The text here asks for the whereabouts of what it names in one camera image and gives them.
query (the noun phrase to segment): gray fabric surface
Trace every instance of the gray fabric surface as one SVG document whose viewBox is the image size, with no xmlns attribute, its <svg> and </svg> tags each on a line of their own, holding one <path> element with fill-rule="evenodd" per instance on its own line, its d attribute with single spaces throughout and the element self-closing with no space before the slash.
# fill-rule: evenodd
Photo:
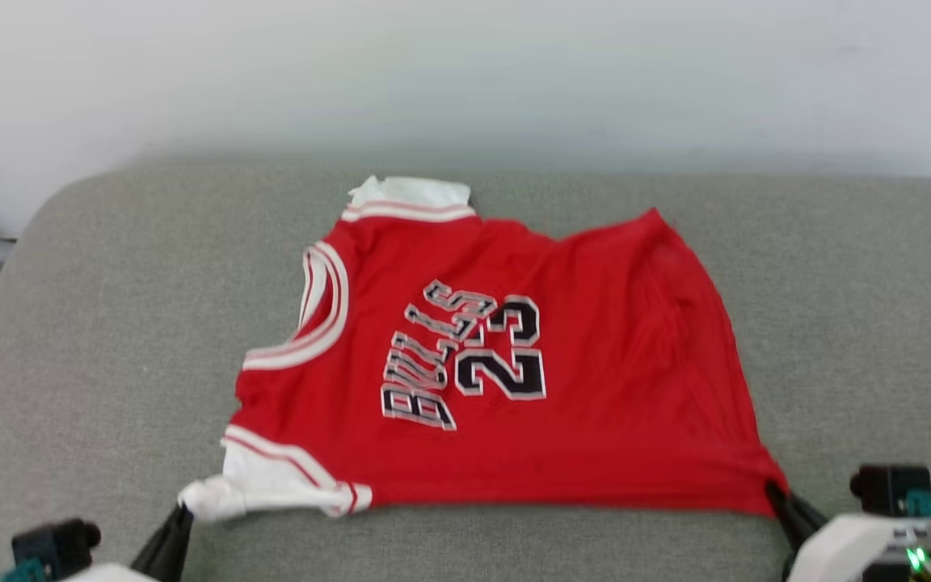
<svg viewBox="0 0 931 582">
<path fill-rule="evenodd" d="M 127 563 L 218 471 L 244 350 L 291 331 L 301 248 L 372 171 L 129 172 L 42 209 L 0 276 L 0 570 L 12 534 L 73 515 Z M 861 462 L 931 467 L 931 180 L 424 174 L 559 236 L 658 206 L 720 288 L 762 439 L 825 512 L 857 508 Z M 768 581 L 786 552 L 724 513 L 277 512 L 197 527 L 185 579 Z"/>
</svg>

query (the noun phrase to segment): jersey armhole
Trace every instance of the jersey armhole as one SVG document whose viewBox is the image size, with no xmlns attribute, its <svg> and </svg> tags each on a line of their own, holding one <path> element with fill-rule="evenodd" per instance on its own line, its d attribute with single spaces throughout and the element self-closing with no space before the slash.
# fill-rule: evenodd
<svg viewBox="0 0 931 582">
<path fill-rule="evenodd" d="M 248 351 L 243 369 L 285 369 L 313 360 L 339 340 L 349 306 L 350 281 L 339 253 L 326 242 L 307 247 L 297 331 L 283 344 Z"/>
</svg>

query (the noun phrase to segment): white lining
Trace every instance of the white lining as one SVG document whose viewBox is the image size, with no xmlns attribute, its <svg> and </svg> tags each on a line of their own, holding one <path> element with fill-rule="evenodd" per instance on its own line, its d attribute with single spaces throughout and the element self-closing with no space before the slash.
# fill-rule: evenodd
<svg viewBox="0 0 931 582">
<path fill-rule="evenodd" d="M 351 203 L 340 215 L 344 221 L 395 217 L 444 222 L 476 215 L 469 206 L 470 188 L 457 182 L 397 176 L 379 180 L 369 176 L 348 195 Z"/>
<path fill-rule="evenodd" d="M 287 343 L 248 351 L 243 361 L 243 369 L 283 369 L 303 364 L 332 347 L 340 334 L 343 334 L 350 302 L 347 268 L 336 249 L 329 243 L 317 242 L 308 248 L 308 253 L 311 254 L 310 273 L 314 281 L 311 291 L 307 294 L 304 308 L 311 308 L 313 297 L 316 297 L 314 302 L 317 308 L 328 281 L 333 286 L 332 305 L 325 321 L 306 335 L 295 335 Z M 324 279 L 318 276 L 320 272 L 326 273 Z"/>
<path fill-rule="evenodd" d="M 373 503 L 371 487 L 337 482 L 299 446 L 278 445 L 235 424 L 225 429 L 221 445 L 221 475 L 197 480 L 178 496 L 197 520 L 225 520 L 278 508 L 320 508 L 338 517 Z"/>
<path fill-rule="evenodd" d="M 322 301 L 322 295 L 326 292 L 325 263 L 310 250 L 304 251 L 304 294 L 300 298 L 300 318 L 297 320 L 297 327 L 304 327 L 307 321 L 313 316 L 314 311 L 318 309 L 318 303 Z M 289 338 L 294 340 L 297 334 Z"/>
</svg>

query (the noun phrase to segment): red basketball jersey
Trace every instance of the red basketball jersey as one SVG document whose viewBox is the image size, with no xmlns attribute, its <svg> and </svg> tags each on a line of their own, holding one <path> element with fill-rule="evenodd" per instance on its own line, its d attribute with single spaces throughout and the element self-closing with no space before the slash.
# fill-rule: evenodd
<svg viewBox="0 0 931 582">
<path fill-rule="evenodd" d="M 650 210 L 563 240 L 463 184 L 370 178 L 304 255 L 300 326 L 247 354 L 200 519 L 591 504 L 773 515 L 731 324 Z"/>
</svg>

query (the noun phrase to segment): white neck trim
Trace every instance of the white neck trim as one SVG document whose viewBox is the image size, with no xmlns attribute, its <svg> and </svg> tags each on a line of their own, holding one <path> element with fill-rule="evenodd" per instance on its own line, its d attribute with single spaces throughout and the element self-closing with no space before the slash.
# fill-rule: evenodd
<svg viewBox="0 0 931 582">
<path fill-rule="evenodd" d="M 345 221 L 366 217 L 397 217 L 413 221 L 454 221 L 473 217 L 470 188 L 457 182 L 428 178 L 370 176 L 348 192 L 351 203 L 343 211 Z"/>
</svg>

